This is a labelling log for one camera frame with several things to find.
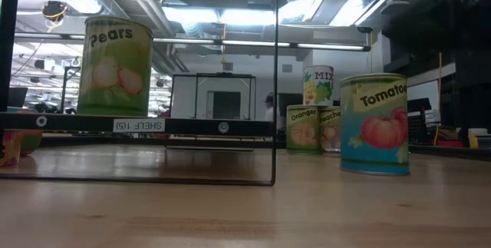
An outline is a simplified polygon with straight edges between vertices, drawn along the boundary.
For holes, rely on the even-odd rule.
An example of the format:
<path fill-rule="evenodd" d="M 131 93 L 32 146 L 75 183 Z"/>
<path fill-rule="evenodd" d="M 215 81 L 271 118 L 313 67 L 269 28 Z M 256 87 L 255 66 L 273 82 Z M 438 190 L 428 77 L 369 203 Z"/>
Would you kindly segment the green oranges can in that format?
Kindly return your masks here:
<path fill-rule="evenodd" d="M 319 107 L 289 105 L 286 113 L 286 149 L 293 154 L 320 154 Z"/>

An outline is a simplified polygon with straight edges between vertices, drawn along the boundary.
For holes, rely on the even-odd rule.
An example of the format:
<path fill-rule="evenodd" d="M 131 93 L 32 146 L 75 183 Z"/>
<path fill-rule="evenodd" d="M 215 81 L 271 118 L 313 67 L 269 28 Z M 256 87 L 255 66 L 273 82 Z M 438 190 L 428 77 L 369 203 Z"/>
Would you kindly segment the white mixed fruit can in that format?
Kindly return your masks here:
<path fill-rule="evenodd" d="M 312 65 L 303 69 L 303 105 L 332 106 L 334 69 L 328 65 Z"/>

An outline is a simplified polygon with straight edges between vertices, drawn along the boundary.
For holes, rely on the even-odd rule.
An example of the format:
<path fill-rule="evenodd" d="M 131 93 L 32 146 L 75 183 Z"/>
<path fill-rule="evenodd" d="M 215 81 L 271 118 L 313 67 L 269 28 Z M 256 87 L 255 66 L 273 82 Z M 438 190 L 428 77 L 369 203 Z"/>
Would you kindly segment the peaches can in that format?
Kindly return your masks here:
<path fill-rule="evenodd" d="M 339 107 L 319 108 L 320 144 L 324 151 L 341 150 L 341 109 Z"/>

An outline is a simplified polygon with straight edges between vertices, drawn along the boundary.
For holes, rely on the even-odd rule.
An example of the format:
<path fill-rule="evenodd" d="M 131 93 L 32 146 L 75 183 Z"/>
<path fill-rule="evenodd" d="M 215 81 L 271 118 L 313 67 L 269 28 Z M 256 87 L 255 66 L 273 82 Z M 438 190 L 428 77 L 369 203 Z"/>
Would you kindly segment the blue tomatoes can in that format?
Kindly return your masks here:
<path fill-rule="evenodd" d="M 361 74 L 340 82 L 341 163 L 345 171 L 408 175 L 407 79 Z"/>

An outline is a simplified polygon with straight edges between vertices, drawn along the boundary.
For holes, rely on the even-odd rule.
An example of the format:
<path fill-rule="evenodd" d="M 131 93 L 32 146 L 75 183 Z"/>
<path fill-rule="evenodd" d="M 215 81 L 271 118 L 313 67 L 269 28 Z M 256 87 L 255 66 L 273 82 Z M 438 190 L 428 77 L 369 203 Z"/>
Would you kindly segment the grey can top back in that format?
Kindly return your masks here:
<path fill-rule="evenodd" d="M 26 156 L 34 152 L 40 145 L 42 130 L 27 129 L 22 131 L 21 155 Z"/>

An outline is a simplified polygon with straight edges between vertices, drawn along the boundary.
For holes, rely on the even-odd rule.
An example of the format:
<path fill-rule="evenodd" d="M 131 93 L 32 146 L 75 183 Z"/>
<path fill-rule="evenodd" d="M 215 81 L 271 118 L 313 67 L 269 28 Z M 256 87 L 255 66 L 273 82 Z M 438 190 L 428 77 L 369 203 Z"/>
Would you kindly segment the black-framed wooden shelf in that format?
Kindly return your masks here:
<path fill-rule="evenodd" d="M 218 180 L 198 178 L 149 178 L 149 177 L 60 177 L 55 175 L 2 174 L 0 180 L 66 180 L 161 184 L 209 184 L 233 186 L 272 187 L 276 180 L 276 131 L 275 122 L 237 121 L 237 120 L 197 120 L 176 118 L 142 118 L 97 115 L 67 114 L 23 114 L 0 113 L 0 145 L 4 130 L 42 129 L 53 131 L 98 131 L 124 133 L 138 132 L 134 126 L 139 123 L 158 123 L 168 134 L 231 136 L 231 137 L 271 137 L 271 178 L 269 180 Z"/>

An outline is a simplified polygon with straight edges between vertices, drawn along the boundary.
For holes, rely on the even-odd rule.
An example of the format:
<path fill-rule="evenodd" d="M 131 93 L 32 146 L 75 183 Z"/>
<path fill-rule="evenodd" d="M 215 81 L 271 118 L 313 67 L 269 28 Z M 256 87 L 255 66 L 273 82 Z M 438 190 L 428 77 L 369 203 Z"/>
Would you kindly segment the person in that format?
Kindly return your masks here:
<path fill-rule="evenodd" d="M 268 94 L 265 98 L 265 119 L 269 122 L 275 121 L 275 118 L 278 117 L 277 109 L 274 106 L 274 98 L 272 94 Z"/>

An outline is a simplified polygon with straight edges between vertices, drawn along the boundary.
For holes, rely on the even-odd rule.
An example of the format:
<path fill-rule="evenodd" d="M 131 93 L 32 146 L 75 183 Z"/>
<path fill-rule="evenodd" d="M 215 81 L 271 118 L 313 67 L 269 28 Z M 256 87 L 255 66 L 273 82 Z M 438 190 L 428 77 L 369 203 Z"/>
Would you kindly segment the black monitor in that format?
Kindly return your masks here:
<path fill-rule="evenodd" d="M 8 112 L 20 111 L 25 103 L 28 88 L 9 88 Z"/>
<path fill-rule="evenodd" d="M 278 94 L 278 105 L 287 107 L 289 105 L 303 104 L 302 94 L 296 93 L 280 93 Z"/>

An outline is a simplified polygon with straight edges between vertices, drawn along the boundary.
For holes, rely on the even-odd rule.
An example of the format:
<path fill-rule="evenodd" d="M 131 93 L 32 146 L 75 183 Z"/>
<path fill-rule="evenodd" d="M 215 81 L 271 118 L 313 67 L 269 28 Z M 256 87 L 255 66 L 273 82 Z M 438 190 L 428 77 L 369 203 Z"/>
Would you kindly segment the long ceiling light bar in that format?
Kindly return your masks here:
<path fill-rule="evenodd" d="M 279 41 L 243 41 L 230 39 L 195 39 L 195 38 L 155 38 L 155 43 L 180 44 L 180 45 L 219 45 L 219 46 L 252 46 L 252 47 L 275 47 L 291 49 L 313 49 L 329 51 L 363 51 L 371 50 L 367 45 L 343 45 L 329 43 L 297 43 Z"/>

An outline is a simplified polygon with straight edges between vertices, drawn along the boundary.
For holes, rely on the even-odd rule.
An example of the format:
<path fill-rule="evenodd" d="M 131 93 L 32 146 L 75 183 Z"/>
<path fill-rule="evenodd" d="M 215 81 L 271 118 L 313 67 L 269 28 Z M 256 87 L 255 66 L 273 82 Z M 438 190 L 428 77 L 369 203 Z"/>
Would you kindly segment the green pears can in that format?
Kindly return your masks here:
<path fill-rule="evenodd" d="M 146 116 L 152 52 L 147 26 L 108 15 L 87 18 L 77 112 Z"/>

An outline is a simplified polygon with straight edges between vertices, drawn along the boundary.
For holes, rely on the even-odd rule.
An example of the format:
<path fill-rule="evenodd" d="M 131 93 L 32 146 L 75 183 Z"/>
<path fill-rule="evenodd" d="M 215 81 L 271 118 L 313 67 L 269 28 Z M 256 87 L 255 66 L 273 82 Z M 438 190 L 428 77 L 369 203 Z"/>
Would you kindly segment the black grid rack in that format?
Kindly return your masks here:
<path fill-rule="evenodd" d="M 431 110 L 428 98 L 418 98 L 407 102 L 409 144 L 428 145 L 430 143 L 426 121 L 427 110 Z"/>

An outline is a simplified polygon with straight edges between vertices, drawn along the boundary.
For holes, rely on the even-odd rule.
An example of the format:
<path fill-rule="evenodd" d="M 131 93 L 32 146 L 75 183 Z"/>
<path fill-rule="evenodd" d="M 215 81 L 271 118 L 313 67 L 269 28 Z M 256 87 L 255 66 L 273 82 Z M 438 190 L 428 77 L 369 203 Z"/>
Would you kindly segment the black metal stand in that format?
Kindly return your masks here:
<path fill-rule="evenodd" d="M 63 76 L 63 84 L 62 84 L 62 91 L 61 91 L 61 112 L 64 113 L 64 106 L 65 106 L 65 98 L 66 98 L 66 90 L 67 90 L 67 82 L 78 72 L 81 70 L 81 67 L 75 67 L 75 66 L 66 66 L 64 68 L 64 76 Z"/>

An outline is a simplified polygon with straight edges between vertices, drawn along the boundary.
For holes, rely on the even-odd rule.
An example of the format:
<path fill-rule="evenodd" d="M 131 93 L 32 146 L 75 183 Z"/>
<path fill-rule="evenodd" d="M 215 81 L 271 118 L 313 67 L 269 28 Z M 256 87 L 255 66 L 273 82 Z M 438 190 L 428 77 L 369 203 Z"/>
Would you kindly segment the white and yellow container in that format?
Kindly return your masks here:
<path fill-rule="evenodd" d="M 478 149 L 479 145 L 478 145 L 477 137 L 486 134 L 488 134 L 488 130 L 486 128 L 469 128 L 468 129 L 469 147 L 471 149 Z"/>

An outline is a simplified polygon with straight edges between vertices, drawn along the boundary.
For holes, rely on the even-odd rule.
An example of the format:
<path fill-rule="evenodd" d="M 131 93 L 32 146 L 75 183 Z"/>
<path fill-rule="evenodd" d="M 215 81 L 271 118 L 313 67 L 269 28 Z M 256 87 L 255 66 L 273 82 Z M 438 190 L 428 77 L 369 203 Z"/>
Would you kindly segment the orange colourful can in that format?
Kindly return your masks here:
<path fill-rule="evenodd" d="M 23 134 L 21 131 L 5 131 L 0 150 L 0 167 L 18 164 Z"/>

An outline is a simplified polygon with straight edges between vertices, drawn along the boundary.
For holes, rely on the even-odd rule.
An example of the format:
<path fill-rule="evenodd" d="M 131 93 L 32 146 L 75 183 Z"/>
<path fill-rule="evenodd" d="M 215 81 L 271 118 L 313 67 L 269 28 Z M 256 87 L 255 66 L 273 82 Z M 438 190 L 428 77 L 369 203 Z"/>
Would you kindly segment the black aluminium rig frame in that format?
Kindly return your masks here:
<path fill-rule="evenodd" d="M 84 40 L 82 35 L 55 34 L 43 32 L 15 32 L 18 0 L 0 0 L 0 113 L 7 111 L 9 84 L 13 59 L 13 46 L 17 37 L 53 41 L 54 43 L 78 44 Z M 416 154 L 433 154 L 441 157 L 460 157 L 472 160 L 491 161 L 491 150 L 457 147 L 411 145 L 410 151 Z"/>

